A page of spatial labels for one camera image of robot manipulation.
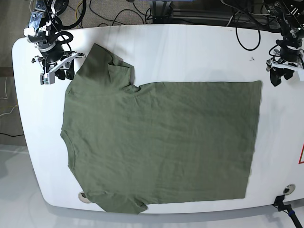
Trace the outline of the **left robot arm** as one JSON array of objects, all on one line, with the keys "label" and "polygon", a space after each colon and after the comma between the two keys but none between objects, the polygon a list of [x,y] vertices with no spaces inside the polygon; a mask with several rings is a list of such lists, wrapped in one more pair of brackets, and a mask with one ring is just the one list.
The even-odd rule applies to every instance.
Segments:
[{"label": "left robot arm", "polygon": [[265,0],[266,10],[274,16],[281,28],[282,40],[269,50],[266,61],[273,86],[281,84],[298,73],[304,79],[304,2],[302,0]]}]

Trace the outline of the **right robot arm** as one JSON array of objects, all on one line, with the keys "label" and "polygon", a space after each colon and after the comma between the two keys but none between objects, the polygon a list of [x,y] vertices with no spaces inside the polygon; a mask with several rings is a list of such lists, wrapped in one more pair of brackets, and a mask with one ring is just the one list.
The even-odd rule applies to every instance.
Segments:
[{"label": "right robot arm", "polygon": [[62,30],[62,21],[58,17],[66,10],[68,3],[67,0],[37,0],[28,26],[24,29],[27,41],[34,44],[41,54],[33,57],[31,62],[42,68],[42,85],[54,83],[55,77],[73,80],[75,76],[74,59],[77,54],[69,44],[74,37]]}]

